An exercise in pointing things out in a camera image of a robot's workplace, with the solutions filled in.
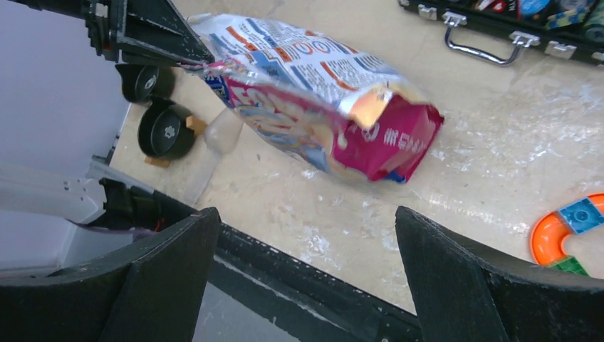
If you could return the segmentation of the pet food bag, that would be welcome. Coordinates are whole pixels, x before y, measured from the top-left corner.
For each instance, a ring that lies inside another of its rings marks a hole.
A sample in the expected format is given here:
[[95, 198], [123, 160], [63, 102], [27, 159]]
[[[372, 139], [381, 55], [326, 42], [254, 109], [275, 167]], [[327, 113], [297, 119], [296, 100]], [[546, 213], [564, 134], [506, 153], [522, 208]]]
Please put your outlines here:
[[444, 122], [395, 69], [323, 33], [234, 14], [187, 23], [215, 58], [199, 76], [225, 106], [336, 177], [408, 181]]

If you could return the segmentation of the clear plastic scoop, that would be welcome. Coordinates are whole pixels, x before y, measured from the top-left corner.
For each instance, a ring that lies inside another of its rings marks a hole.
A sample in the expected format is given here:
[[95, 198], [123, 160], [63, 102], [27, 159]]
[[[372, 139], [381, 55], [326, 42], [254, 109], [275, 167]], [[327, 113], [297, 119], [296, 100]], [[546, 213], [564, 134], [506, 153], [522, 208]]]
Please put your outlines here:
[[221, 159], [236, 147], [242, 128], [243, 121], [230, 108], [223, 109], [207, 126], [203, 134], [206, 150], [193, 167], [192, 179], [183, 192], [185, 203], [195, 204], [199, 200]]

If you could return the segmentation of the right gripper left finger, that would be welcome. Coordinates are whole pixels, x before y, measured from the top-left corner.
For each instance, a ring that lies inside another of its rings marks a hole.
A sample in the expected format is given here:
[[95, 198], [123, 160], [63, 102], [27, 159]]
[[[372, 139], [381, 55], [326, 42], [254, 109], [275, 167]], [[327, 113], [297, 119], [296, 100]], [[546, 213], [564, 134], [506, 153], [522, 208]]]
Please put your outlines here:
[[96, 259], [1, 281], [3, 341], [191, 341], [221, 219], [207, 208]]

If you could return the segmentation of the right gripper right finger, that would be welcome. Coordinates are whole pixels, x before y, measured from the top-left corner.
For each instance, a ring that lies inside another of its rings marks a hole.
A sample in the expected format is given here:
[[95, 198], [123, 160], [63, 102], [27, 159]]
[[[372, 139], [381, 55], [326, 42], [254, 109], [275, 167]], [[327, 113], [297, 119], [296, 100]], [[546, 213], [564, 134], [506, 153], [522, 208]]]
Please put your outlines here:
[[601, 341], [603, 281], [457, 234], [407, 207], [395, 230], [425, 341]]

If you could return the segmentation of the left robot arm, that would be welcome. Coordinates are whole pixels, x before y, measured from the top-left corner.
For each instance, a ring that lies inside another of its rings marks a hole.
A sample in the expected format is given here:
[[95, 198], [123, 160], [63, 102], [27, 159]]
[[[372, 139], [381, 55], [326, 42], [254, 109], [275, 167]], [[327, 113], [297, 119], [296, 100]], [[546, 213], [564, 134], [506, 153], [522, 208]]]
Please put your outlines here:
[[[107, 61], [160, 67], [213, 61], [172, 1], [27, 1], [37, 11], [80, 19], [90, 45]], [[1, 208], [60, 217], [87, 230], [153, 235], [180, 221], [181, 204], [111, 178], [77, 178], [1, 164]]]

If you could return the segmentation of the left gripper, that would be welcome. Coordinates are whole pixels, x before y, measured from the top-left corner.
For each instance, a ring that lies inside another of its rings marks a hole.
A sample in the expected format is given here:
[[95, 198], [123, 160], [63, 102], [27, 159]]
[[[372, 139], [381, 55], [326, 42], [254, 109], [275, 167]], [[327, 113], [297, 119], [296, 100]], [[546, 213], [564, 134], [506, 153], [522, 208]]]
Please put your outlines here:
[[11, 0], [37, 11], [84, 20], [90, 46], [105, 60], [200, 66], [214, 56], [171, 1]]

